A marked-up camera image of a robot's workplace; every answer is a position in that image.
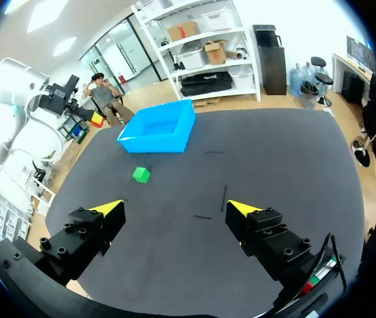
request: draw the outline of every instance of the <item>glass wall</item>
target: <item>glass wall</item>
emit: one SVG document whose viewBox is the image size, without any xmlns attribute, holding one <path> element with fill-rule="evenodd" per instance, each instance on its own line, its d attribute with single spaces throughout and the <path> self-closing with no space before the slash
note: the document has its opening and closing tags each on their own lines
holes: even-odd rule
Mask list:
<svg viewBox="0 0 376 318">
<path fill-rule="evenodd" d="M 157 29 L 157 41 L 163 38 L 162 31 Z M 104 73 L 110 81 L 112 78 L 111 83 L 118 86 L 122 93 L 150 86 L 166 78 L 153 47 L 134 15 L 122 20 L 101 37 L 81 62 L 93 72 Z"/>
<path fill-rule="evenodd" d="M 90 50 L 83 55 L 80 61 L 85 69 L 89 70 L 92 75 L 95 73 L 103 73 L 105 78 L 109 80 L 112 86 L 117 88 L 122 95 L 125 94 L 125 90 L 121 87 L 113 72 L 110 70 L 107 62 L 95 46 L 90 48 Z"/>
</svg>

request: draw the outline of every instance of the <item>computer monitor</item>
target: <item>computer monitor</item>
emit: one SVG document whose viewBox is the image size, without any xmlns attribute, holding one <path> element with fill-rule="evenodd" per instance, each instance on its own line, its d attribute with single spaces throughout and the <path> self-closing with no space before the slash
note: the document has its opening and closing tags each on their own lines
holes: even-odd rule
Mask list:
<svg viewBox="0 0 376 318">
<path fill-rule="evenodd" d="M 355 58 L 360 64 L 370 69 L 376 70 L 375 57 L 373 51 L 366 45 L 347 36 L 347 54 Z"/>
</svg>

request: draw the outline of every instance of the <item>white storage box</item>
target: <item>white storage box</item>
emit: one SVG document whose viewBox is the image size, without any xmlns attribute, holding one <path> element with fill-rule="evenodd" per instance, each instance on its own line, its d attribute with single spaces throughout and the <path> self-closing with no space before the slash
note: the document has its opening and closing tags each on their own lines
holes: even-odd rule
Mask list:
<svg viewBox="0 0 376 318">
<path fill-rule="evenodd" d="M 222 9 L 219 11 L 209 12 L 202 15 L 210 31 L 224 30 L 225 28 L 234 28 L 235 17 L 233 11 Z"/>
<path fill-rule="evenodd" d="M 199 40 L 186 43 L 177 55 L 177 60 L 183 62 L 187 70 L 202 68 L 207 64 L 206 53 Z"/>
<path fill-rule="evenodd" d="M 171 0 L 140 0 L 136 2 L 138 9 L 142 10 L 148 17 L 160 14 L 161 11 L 172 5 Z"/>
<path fill-rule="evenodd" d="M 229 69 L 233 80 L 233 87 L 236 89 L 254 88 L 253 70 L 249 66 L 235 66 Z"/>
</svg>

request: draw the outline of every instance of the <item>blue plastic bin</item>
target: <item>blue plastic bin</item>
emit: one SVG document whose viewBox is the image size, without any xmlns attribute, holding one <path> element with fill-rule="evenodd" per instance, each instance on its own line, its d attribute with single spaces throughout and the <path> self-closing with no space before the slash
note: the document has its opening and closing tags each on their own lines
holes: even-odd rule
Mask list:
<svg viewBox="0 0 376 318">
<path fill-rule="evenodd" d="M 184 152 L 195 118 L 190 99 L 141 109 L 117 141 L 132 153 Z"/>
</svg>

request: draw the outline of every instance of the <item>ceiling light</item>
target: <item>ceiling light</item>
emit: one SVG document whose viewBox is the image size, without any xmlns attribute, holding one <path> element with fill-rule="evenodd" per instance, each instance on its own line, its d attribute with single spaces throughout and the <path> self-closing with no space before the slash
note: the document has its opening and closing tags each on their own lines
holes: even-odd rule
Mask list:
<svg viewBox="0 0 376 318">
<path fill-rule="evenodd" d="M 11 0 L 8 4 L 7 9 L 5 10 L 5 14 L 8 15 L 9 13 L 17 10 L 19 7 L 24 5 L 29 0 Z"/>
<path fill-rule="evenodd" d="M 68 38 L 66 40 L 59 42 L 58 45 L 55 48 L 54 57 L 61 55 L 64 52 L 67 52 L 72 47 L 72 45 L 73 45 L 74 41 L 76 41 L 76 39 L 77 39 L 76 37 Z"/>
<path fill-rule="evenodd" d="M 27 33 L 54 22 L 59 16 L 68 0 L 46 0 L 34 8 Z"/>
</svg>

